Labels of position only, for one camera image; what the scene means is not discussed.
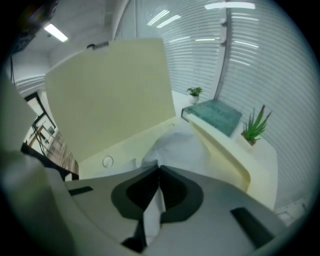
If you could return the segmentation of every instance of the beige board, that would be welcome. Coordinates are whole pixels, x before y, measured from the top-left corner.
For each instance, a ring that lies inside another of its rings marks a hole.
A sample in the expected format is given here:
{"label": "beige board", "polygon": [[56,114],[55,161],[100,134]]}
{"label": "beige board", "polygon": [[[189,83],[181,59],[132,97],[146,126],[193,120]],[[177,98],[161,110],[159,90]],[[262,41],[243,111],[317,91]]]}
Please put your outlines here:
{"label": "beige board", "polygon": [[160,38],[88,49],[44,80],[54,120],[78,162],[175,116]]}

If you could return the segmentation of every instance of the round button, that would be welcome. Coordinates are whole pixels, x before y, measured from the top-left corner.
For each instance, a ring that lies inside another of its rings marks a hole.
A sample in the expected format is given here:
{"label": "round button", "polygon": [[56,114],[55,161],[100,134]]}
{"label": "round button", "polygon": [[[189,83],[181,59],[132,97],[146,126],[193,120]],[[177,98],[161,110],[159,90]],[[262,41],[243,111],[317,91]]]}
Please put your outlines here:
{"label": "round button", "polygon": [[220,44],[224,44],[227,41],[225,37],[220,37]]}
{"label": "round button", "polygon": [[220,24],[225,24],[227,23],[227,19],[226,18],[221,18],[220,19]]}
{"label": "round button", "polygon": [[114,159],[110,156],[107,155],[103,160],[102,160],[102,165],[104,168],[110,168],[114,165]]}

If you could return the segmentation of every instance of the floor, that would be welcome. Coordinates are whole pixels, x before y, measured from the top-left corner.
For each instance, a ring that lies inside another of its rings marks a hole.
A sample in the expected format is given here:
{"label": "floor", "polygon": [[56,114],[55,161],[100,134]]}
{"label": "floor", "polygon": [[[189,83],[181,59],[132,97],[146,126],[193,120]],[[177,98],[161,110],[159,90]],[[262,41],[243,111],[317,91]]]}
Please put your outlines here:
{"label": "floor", "polygon": [[305,217],[313,207],[314,197],[312,194],[288,204],[287,206],[277,208],[274,213],[289,227],[300,218]]}
{"label": "floor", "polygon": [[68,150],[68,146],[66,145],[59,131],[54,137],[46,157],[56,165],[61,166],[62,168],[77,175],[79,174],[79,165],[70,150]]}

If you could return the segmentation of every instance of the black slot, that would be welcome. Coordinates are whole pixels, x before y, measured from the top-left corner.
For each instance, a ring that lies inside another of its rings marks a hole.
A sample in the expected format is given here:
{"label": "black slot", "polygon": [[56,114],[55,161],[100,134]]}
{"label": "black slot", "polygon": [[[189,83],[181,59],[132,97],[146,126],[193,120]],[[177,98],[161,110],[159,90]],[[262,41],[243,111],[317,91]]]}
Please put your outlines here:
{"label": "black slot", "polygon": [[80,194],[89,192],[91,190],[94,190],[94,189],[90,186],[83,186],[83,187],[79,187],[79,188],[75,188],[75,189],[70,189],[69,193],[71,196],[76,196],[76,195],[80,195]]}
{"label": "black slot", "polygon": [[137,253],[142,253],[142,251],[147,247],[143,220],[139,220],[133,237],[129,237],[124,240],[122,245]]}
{"label": "black slot", "polygon": [[231,214],[257,249],[269,243],[274,238],[267,228],[247,209],[243,207],[233,209],[231,210]]}

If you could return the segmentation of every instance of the plant pot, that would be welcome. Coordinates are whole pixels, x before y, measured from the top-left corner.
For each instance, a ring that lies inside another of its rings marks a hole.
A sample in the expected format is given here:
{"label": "plant pot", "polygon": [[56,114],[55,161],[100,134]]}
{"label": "plant pot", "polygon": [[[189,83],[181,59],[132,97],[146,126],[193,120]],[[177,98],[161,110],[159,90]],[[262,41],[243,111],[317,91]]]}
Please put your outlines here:
{"label": "plant pot", "polygon": [[247,152],[253,148],[253,146],[241,134],[239,134],[235,139],[235,142]]}
{"label": "plant pot", "polygon": [[199,96],[192,96],[189,94],[188,99],[191,104],[196,104],[199,101]]}

